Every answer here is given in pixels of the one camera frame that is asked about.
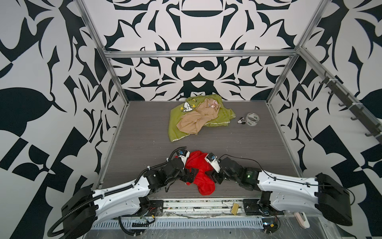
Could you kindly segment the red cloth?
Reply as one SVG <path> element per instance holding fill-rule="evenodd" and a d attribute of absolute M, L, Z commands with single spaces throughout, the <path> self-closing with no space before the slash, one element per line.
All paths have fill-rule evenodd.
<path fill-rule="evenodd" d="M 185 168 L 188 170 L 197 169 L 198 173 L 194 179 L 198 191 L 202 196 L 211 195 L 215 191 L 215 182 L 206 174 L 214 171 L 214 168 L 206 161 L 208 153 L 193 151 L 187 159 Z"/>

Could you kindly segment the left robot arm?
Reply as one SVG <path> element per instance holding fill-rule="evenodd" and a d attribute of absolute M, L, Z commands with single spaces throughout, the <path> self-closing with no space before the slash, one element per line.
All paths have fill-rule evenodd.
<path fill-rule="evenodd" d="M 77 239 L 92 226 L 120 216 L 141 216 L 148 211 L 148 196 L 180 180 L 193 183 L 198 169 L 187 169 L 182 157 L 148 167 L 136 180 L 114 187 L 78 190 L 62 207 L 64 239 Z"/>

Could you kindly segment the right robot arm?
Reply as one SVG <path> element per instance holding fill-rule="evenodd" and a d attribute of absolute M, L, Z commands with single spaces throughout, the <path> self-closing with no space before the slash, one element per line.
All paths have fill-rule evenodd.
<path fill-rule="evenodd" d="M 326 174 L 319 173 L 312 178 L 290 177 L 261 167 L 243 167 L 229 157 L 219 159 L 212 153 L 205 161 L 213 168 L 207 174 L 215 183 L 232 180 L 247 191 L 261 192 L 258 201 L 261 211 L 321 214 L 337 225 L 353 224 L 350 191 Z"/>

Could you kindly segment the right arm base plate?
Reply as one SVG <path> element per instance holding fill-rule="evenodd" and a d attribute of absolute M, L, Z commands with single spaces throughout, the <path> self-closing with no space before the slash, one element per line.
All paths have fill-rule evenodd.
<path fill-rule="evenodd" d="M 244 199 L 243 208 L 247 216 L 276 216 L 284 215 L 283 211 L 274 209 L 270 201 L 263 199 Z"/>

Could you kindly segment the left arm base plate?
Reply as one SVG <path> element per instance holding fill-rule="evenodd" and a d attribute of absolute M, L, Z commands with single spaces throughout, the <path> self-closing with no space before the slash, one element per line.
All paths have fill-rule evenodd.
<path fill-rule="evenodd" d="M 143 200 L 139 204 L 140 208 L 131 216 L 139 217 L 146 215 L 154 215 L 156 216 L 159 213 L 163 212 L 164 201 L 163 200 Z"/>

